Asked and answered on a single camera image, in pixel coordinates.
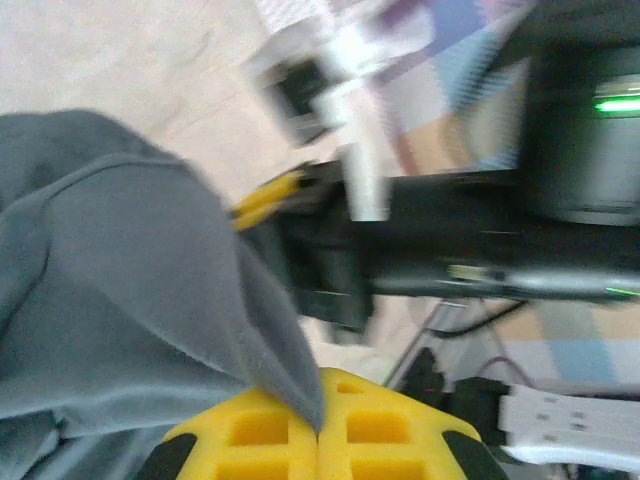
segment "green indicator light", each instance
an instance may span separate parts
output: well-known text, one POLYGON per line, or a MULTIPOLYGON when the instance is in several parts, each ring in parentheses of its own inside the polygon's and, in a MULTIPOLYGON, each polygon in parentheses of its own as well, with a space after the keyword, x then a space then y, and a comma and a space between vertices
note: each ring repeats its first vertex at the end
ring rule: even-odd
POLYGON ((620 100, 605 100, 598 103, 596 108, 603 113, 639 112, 640 98, 628 98, 620 100))
POLYGON ((619 288, 607 288, 607 292, 622 293, 623 295, 640 295, 640 292, 632 292, 630 290, 621 290, 619 288))

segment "yellow plastic object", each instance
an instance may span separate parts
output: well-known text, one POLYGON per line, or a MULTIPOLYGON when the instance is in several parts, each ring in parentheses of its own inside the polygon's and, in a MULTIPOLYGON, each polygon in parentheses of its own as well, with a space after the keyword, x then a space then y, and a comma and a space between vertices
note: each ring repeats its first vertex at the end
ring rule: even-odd
POLYGON ((313 430, 251 390, 171 430, 197 441, 176 480, 467 480, 442 434, 475 429, 355 375, 323 369, 326 421, 313 430))
POLYGON ((172 429, 198 438, 176 480, 313 480, 314 431, 288 407, 250 390, 172 429))
POLYGON ((259 188, 233 208, 233 226, 237 231, 251 228, 267 218, 278 204, 298 190, 301 171, 293 171, 259 188))

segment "gray fabric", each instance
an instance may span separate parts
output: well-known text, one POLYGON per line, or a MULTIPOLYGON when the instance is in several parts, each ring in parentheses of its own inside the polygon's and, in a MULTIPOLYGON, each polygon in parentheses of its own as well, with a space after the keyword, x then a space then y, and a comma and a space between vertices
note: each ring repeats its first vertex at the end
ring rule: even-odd
POLYGON ((0 198, 0 479, 131 478, 248 385, 321 428, 292 304, 181 161, 91 112, 8 115, 0 198))

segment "gray hoodie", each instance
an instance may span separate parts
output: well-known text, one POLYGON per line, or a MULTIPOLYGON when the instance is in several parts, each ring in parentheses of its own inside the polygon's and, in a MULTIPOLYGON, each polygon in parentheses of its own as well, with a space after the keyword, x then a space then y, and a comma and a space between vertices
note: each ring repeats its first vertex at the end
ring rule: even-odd
POLYGON ((248 386, 320 429, 292 304, 183 162, 91 112, 6 115, 0 209, 0 479, 132 478, 248 386))

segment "black cable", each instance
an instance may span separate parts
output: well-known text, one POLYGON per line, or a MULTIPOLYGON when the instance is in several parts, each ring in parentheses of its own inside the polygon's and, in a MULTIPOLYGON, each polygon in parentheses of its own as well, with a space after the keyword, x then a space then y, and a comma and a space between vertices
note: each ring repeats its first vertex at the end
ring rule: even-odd
POLYGON ((434 330, 432 328, 429 328, 427 329, 427 331, 434 337, 442 338, 444 340, 463 337, 464 335, 480 330, 481 328, 486 327, 487 325, 490 325, 493 322, 500 320, 503 317, 506 317, 507 315, 517 312, 518 310, 523 309, 527 305, 529 305, 528 301, 523 300, 520 302, 515 302, 513 305, 505 308, 504 310, 500 310, 497 313, 489 315, 488 317, 483 318, 482 320, 478 320, 477 322, 472 323, 468 327, 464 327, 459 330, 434 330))

